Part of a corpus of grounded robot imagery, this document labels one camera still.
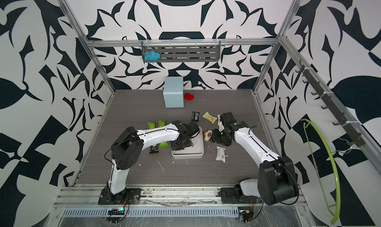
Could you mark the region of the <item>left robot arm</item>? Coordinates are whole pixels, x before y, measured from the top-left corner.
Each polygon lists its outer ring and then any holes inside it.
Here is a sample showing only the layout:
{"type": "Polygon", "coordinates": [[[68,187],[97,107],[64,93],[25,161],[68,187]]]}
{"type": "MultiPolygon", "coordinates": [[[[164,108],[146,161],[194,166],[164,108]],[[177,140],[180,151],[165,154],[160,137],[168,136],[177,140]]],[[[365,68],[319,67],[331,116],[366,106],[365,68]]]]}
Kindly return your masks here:
{"type": "Polygon", "coordinates": [[[125,192],[129,170],[137,164],[141,152],[152,145],[168,142],[175,150],[192,145],[192,139],[200,134],[196,122],[188,124],[174,121],[168,125],[146,130],[128,127],[114,142],[111,153],[112,172],[108,181],[111,195],[125,192]]]}

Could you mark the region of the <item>clear snack packet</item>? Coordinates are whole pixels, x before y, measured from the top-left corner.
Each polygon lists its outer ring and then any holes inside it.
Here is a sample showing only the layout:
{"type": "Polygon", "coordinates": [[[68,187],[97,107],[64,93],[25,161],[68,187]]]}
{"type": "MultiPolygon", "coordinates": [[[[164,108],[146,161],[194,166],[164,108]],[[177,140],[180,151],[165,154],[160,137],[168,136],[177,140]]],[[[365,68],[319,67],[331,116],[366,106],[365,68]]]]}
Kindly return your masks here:
{"type": "Polygon", "coordinates": [[[226,162],[225,150],[225,148],[217,146],[216,161],[226,162]]]}

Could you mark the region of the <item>white cookie packet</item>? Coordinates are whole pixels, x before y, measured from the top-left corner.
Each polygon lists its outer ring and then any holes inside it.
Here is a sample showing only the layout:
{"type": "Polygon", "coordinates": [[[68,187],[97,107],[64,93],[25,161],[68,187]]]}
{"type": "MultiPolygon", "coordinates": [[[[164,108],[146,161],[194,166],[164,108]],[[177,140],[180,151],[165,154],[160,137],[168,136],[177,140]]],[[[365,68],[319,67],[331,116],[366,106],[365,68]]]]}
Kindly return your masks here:
{"type": "Polygon", "coordinates": [[[221,115],[217,115],[217,118],[218,118],[218,129],[219,129],[219,131],[223,131],[224,126],[223,126],[222,121],[221,121],[221,115]]]}

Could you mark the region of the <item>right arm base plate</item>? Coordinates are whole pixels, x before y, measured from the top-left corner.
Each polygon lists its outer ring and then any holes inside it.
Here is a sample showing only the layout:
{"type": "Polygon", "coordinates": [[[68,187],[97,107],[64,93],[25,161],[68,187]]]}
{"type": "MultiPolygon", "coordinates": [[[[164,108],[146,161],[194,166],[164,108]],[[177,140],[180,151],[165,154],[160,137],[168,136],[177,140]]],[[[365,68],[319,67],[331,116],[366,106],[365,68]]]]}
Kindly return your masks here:
{"type": "Polygon", "coordinates": [[[222,187],[218,192],[223,204],[252,204],[259,199],[256,196],[245,196],[237,187],[222,187]]]}

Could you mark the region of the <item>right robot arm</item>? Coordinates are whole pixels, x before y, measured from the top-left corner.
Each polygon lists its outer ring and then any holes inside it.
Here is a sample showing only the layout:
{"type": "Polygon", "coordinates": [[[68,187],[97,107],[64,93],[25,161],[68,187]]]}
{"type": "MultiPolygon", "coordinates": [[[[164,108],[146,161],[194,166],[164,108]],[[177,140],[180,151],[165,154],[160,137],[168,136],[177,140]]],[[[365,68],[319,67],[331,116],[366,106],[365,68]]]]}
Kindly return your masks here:
{"type": "Polygon", "coordinates": [[[299,187],[292,160],[269,149],[245,122],[237,121],[231,112],[220,115],[222,130],[212,131],[211,141],[230,146],[241,145],[259,168],[258,178],[241,180],[235,186],[236,196],[261,198],[268,206],[299,198],[299,187]]]}

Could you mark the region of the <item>white storage box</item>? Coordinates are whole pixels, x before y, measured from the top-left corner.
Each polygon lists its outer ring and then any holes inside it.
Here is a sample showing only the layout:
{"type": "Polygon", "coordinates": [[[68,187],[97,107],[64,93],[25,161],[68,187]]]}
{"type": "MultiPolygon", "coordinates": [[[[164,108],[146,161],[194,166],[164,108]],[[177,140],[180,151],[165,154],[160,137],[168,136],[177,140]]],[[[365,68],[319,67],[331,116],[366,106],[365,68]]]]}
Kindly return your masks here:
{"type": "Polygon", "coordinates": [[[201,159],[204,156],[204,139],[201,127],[199,127],[198,135],[190,141],[189,147],[179,151],[172,151],[172,158],[175,160],[201,159]]]}

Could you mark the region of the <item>cream cookie packet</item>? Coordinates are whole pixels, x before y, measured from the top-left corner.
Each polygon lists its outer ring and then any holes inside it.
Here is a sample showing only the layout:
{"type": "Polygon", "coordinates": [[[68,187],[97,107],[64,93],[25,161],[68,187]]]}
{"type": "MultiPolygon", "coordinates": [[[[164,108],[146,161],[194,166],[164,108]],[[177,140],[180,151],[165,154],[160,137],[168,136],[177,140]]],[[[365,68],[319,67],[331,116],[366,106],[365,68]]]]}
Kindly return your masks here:
{"type": "Polygon", "coordinates": [[[206,119],[207,121],[211,122],[212,124],[214,124],[218,118],[217,117],[214,117],[213,115],[211,115],[209,112],[206,112],[205,114],[203,114],[202,116],[204,119],[206,119]]]}

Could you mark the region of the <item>black barcode snack packet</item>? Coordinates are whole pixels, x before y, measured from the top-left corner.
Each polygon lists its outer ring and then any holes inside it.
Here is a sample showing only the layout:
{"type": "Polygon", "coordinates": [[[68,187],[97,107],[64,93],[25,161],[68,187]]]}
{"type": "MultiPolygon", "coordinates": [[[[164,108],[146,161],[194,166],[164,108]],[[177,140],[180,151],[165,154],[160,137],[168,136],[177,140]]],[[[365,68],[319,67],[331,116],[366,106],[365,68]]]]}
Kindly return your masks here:
{"type": "Polygon", "coordinates": [[[199,121],[199,112],[192,112],[192,121],[198,122],[199,121]]]}

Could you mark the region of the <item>green cookie packet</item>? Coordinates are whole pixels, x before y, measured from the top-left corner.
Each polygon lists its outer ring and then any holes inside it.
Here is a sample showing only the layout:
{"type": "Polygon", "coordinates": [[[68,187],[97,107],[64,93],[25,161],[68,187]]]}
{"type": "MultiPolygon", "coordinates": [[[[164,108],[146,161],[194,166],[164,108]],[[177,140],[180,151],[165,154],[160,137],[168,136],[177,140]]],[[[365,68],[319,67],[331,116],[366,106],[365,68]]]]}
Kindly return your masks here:
{"type": "Polygon", "coordinates": [[[167,141],[160,143],[160,148],[162,148],[162,147],[168,147],[168,146],[169,145],[168,145],[167,141]]]}
{"type": "Polygon", "coordinates": [[[155,129],[156,128],[156,123],[155,122],[149,122],[147,123],[148,129],[155,129]]]}
{"type": "Polygon", "coordinates": [[[159,120],[158,121],[158,127],[165,127],[166,126],[166,120],[159,120]]]}

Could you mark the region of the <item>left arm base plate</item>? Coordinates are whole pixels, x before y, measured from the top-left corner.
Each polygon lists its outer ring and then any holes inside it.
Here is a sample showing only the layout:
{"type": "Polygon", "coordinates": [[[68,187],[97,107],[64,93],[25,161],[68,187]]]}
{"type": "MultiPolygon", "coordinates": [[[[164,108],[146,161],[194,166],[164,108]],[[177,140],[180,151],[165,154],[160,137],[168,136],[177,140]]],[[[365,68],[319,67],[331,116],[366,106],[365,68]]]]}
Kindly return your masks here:
{"type": "Polygon", "coordinates": [[[125,188],[118,194],[112,194],[110,188],[105,187],[100,194],[98,205],[122,205],[127,201],[127,204],[137,204],[140,201],[142,189],[140,188],[125,188]]]}

